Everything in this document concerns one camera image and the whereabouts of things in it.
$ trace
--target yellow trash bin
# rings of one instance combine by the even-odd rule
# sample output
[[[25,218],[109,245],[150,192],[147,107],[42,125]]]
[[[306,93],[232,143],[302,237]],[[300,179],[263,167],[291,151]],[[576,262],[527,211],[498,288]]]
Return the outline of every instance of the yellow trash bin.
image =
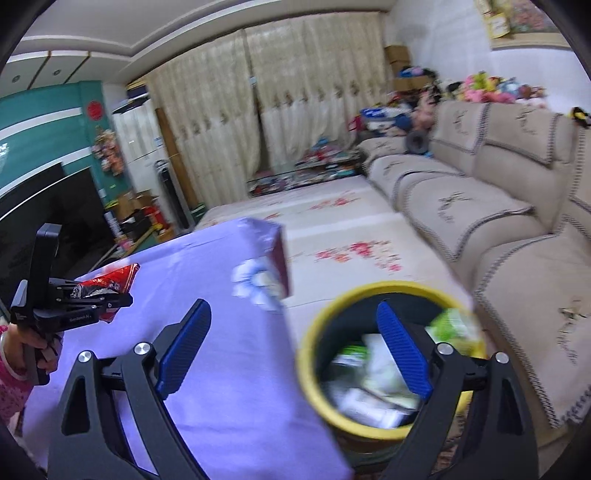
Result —
[[[444,309],[462,305],[441,291],[407,281],[385,281],[351,290],[331,302],[315,318],[297,354],[297,371],[304,395],[331,427],[340,446],[350,452],[371,453],[404,440],[412,424],[395,429],[378,429],[356,423],[341,415],[324,396],[320,382],[323,372],[336,354],[367,333],[378,333],[375,312],[387,300],[397,316],[405,321],[429,325]],[[484,358],[484,341],[472,356]],[[472,397],[463,392],[457,412],[466,409]]]

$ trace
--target refrigerator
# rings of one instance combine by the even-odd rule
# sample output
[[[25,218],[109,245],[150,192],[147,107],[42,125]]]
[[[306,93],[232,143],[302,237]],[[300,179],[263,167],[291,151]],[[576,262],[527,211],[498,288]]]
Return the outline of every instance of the refrigerator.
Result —
[[[159,181],[155,163],[168,159],[158,119],[154,113],[152,100],[134,101],[131,109],[118,109],[113,113],[113,122],[121,146],[127,173],[136,192],[150,190],[157,196],[157,203],[166,221],[172,223],[177,232],[183,230],[179,225],[174,205],[165,194]]]

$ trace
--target purple tablecloth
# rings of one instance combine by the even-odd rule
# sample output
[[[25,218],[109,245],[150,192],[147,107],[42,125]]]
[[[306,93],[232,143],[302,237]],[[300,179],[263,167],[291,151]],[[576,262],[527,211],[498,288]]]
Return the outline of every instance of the purple tablecloth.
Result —
[[[134,304],[120,310],[111,324],[66,332],[59,370],[49,385],[34,389],[27,403],[24,436],[39,463],[47,463],[56,405],[78,353],[90,349],[98,358],[125,353],[142,340],[154,340],[203,298],[212,308],[211,329],[180,390],[165,404],[209,477],[351,478],[299,390],[282,309],[268,294],[273,290],[258,288],[249,277],[252,265],[260,271],[280,241],[278,225],[240,219],[117,262],[117,267],[141,266],[131,288]],[[269,271],[282,277],[272,267]],[[119,398],[118,407],[136,461],[153,471],[129,404]]]

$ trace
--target floor mat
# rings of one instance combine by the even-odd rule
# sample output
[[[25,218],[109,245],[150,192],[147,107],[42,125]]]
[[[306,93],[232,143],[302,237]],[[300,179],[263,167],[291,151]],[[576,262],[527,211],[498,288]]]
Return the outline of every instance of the floor mat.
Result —
[[[472,309],[446,263],[364,177],[216,207],[197,228],[244,216],[284,227],[292,289],[286,318],[296,345],[325,305],[367,283],[416,281]]]

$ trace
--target white wall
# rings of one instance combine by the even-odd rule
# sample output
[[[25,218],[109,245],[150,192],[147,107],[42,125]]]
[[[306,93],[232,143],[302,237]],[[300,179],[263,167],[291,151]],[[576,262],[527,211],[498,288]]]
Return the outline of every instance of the white wall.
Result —
[[[127,100],[127,88],[125,85],[119,85],[117,83],[105,83],[101,84],[103,90],[103,100],[105,101],[105,109],[107,115],[113,124],[113,110],[115,110],[122,102]]]
[[[591,81],[572,51],[492,51],[473,0],[398,0],[389,17],[387,40],[407,45],[414,63],[437,70],[441,78],[460,81],[486,70],[544,86],[554,111],[568,112],[574,106],[591,110]]]

